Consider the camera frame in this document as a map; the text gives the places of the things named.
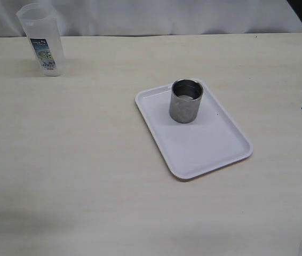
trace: stainless steel cup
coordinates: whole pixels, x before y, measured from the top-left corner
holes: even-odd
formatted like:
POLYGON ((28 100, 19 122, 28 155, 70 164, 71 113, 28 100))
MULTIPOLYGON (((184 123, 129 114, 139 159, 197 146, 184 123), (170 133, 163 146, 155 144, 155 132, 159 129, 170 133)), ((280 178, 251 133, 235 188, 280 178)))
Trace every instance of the stainless steel cup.
POLYGON ((203 94, 202 85, 191 79, 174 82, 171 90, 170 116, 179 123, 195 120, 203 94))

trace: white curtain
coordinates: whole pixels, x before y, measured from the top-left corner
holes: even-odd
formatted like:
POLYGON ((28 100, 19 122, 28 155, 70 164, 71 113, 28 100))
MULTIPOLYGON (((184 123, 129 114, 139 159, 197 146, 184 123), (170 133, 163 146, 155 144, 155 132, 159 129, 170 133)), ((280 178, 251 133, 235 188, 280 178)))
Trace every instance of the white curtain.
POLYGON ((302 32, 286 0, 0 0, 0 36, 22 36, 15 13, 48 2, 61 35, 302 32))

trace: plastic tray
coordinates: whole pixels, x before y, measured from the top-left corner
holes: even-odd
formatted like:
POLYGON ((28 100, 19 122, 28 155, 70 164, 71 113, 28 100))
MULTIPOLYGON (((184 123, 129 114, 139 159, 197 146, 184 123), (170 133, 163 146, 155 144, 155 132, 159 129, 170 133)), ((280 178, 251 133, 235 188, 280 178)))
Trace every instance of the plastic tray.
POLYGON ((177 123, 169 115, 171 84, 136 96, 136 104, 170 171, 180 179, 211 172, 253 152, 250 141, 202 85, 204 93, 197 118, 188 124, 177 123))

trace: printed label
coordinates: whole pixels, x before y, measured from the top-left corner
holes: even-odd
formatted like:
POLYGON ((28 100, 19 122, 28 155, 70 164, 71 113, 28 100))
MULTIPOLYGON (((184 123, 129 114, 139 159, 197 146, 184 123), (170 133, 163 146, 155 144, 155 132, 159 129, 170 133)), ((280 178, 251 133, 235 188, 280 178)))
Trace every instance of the printed label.
POLYGON ((56 63, 54 61, 53 55, 50 52, 46 39, 31 38, 30 41, 33 45, 33 48, 35 49, 39 64, 41 64, 41 66, 47 70, 56 69, 56 63))

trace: wooden table surface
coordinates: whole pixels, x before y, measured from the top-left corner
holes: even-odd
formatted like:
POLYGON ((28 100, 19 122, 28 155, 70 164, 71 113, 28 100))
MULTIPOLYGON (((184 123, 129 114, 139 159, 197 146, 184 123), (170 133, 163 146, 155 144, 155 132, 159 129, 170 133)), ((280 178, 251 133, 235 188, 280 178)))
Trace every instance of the wooden table surface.
POLYGON ((302 34, 64 37, 42 77, 0 38, 0 255, 297 256, 302 34), (135 103, 206 82, 254 146, 190 182, 170 172, 135 103))

